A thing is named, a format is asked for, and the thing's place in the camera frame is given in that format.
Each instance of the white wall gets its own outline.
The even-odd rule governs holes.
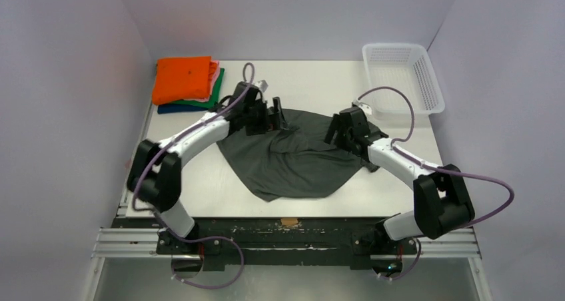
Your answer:
[[[371,42],[428,47],[454,0],[123,0],[151,54],[361,59]]]
[[[78,300],[151,90],[121,0],[0,0],[0,293]]]
[[[565,0],[456,0],[430,48],[445,162],[507,180],[516,200],[476,227],[496,301],[563,300]],[[479,214],[505,198],[469,182]]]

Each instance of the gray t-shirt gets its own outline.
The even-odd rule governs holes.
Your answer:
[[[371,172],[378,169],[324,143],[330,117],[292,109],[283,113],[289,130],[247,136],[241,129],[218,142],[235,174],[259,198],[324,198],[362,166]]]

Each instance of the white plastic basket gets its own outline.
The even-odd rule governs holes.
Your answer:
[[[402,91],[416,115],[441,113],[445,109],[436,74],[424,47],[408,43],[370,43],[363,46],[363,61],[369,89],[389,86]],[[377,113],[410,114],[404,99],[393,91],[375,91],[365,96],[362,102]]]

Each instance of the white table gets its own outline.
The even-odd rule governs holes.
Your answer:
[[[253,61],[255,80],[269,84],[265,98],[280,97],[283,108],[332,116],[350,107],[367,90],[360,61]],[[233,93],[242,80],[245,61],[221,61],[225,68],[221,97]],[[147,121],[145,138],[169,137],[202,117],[203,113],[158,115],[156,107]],[[409,123],[374,121],[391,137],[404,137]],[[427,117],[419,117],[410,141],[402,146],[421,158],[441,163],[434,133]],[[370,217],[390,216],[413,209],[412,191],[388,171],[360,169],[327,198],[287,199],[265,202],[253,195],[232,171],[217,145],[212,145],[183,170],[181,202],[194,217]],[[126,217],[150,217],[131,209]]]

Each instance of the orange folded shirt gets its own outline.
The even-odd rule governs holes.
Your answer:
[[[164,58],[157,61],[157,78],[152,101],[163,105],[181,99],[206,98],[210,80],[218,67],[211,57]]]

